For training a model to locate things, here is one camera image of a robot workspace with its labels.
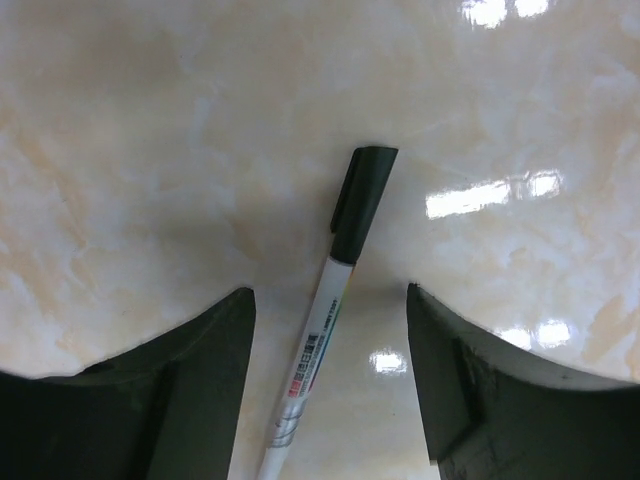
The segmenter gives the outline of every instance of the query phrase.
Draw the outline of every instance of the marble surface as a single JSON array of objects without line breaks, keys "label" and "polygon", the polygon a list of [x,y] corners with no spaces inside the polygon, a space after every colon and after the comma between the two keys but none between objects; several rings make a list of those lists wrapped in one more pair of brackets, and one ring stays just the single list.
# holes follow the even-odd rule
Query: marble surface
[{"label": "marble surface", "polygon": [[635,0],[2,0],[0,368],[71,375],[250,285],[251,478],[350,154],[381,143],[400,154],[285,478],[433,474],[410,281],[639,381],[639,49]]}]

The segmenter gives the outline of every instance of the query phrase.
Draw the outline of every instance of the black plastic piece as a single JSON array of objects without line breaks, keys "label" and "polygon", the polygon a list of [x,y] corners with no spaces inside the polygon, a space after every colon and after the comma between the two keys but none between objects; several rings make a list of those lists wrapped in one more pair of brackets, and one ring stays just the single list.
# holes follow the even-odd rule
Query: black plastic piece
[{"label": "black plastic piece", "polygon": [[361,147],[353,152],[331,219],[331,257],[355,265],[391,174],[398,149]]},{"label": "black plastic piece", "polygon": [[[549,363],[534,366],[545,384],[557,383],[558,369],[573,372],[468,324],[417,285],[407,317],[425,437],[442,480],[640,478],[639,386],[602,379],[598,391],[594,379],[574,376],[589,391],[549,388],[506,374],[509,356],[520,373],[527,359]],[[495,341],[504,344],[501,366],[489,360]]]},{"label": "black plastic piece", "polygon": [[74,377],[0,374],[2,478],[226,479],[254,324],[242,288]]}]

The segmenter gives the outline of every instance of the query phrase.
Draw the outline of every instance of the black pen cap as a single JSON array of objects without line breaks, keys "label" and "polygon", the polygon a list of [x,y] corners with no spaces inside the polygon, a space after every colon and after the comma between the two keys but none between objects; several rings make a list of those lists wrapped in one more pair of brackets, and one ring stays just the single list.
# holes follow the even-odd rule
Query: black pen cap
[{"label": "black pen cap", "polygon": [[397,154],[397,148],[374,146],[353,152],[331,220],[334,260],[356,264]]}]

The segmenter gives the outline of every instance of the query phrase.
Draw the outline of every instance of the pen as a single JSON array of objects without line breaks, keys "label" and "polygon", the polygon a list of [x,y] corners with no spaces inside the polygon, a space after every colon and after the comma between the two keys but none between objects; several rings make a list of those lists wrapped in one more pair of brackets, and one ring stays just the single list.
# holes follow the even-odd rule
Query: pen
[{"label": "pen", "polygon": [[335,234],[295,362],[272,425],[258,480],[276,480],[327,349],[340,303],[355,268],[398,150],[357,148],[331,219]]}]

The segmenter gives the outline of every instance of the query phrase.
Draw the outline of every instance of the table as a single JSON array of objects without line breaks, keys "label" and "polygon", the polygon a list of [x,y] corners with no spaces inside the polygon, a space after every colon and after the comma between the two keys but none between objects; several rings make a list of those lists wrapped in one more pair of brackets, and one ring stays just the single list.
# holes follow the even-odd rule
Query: table
[{"label": "table", "polygon": [[400,154],[285,478],[433,474],[410,281],[640,380],[637,2],[23,0],[0,45],[3,370],[75,374],[249,285],[251,478],[351,152],[379,143]]}]

